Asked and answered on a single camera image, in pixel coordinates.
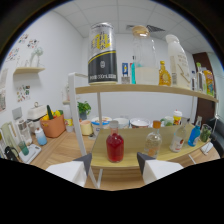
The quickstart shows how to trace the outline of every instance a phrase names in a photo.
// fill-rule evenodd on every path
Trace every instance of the green plant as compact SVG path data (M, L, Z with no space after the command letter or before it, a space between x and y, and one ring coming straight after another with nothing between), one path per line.
M85 101L84 103L78 102L79 113L86 112L86 115L89 115L91 111L91 106Z

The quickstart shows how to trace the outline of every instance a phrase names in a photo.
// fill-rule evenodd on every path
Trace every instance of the blue bottle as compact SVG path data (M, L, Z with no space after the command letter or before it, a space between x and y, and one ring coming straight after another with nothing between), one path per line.
M191 131L191 135L188 140L188 145L192 147L194 147L197 144L198 139L200 137L201 120L202 120L202 117L198 116L196 125Z
M134 63L134 56L133 56L133 63L131 65L131 83L136 84L135 82L135 63Z

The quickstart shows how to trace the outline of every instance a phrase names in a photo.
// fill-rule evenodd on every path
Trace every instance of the orange bottle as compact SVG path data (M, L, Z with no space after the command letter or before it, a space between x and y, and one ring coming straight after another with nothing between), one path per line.
M171 86L171 76L165 68L164 61L160 61L159 85L160 86Z

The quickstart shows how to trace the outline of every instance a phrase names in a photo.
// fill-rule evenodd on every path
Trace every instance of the orange box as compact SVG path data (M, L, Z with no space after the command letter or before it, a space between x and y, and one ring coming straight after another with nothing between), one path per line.
M57 138L65 131L64 114L52 120L40 120L40 123L41 127L43 128L44 134L49 138Z

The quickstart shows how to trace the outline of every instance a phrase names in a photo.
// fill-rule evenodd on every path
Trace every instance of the white bucket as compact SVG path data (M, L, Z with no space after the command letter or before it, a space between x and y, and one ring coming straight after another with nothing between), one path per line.
M110 117L102 117L102 125L103 125L103 129L109 129L109 123L110 121L112 121L112 118ZM91 120L92 126L93 126L93 133L95 136L98 135L99 131L100 131L100 122L99 122L99 117L94 117Z

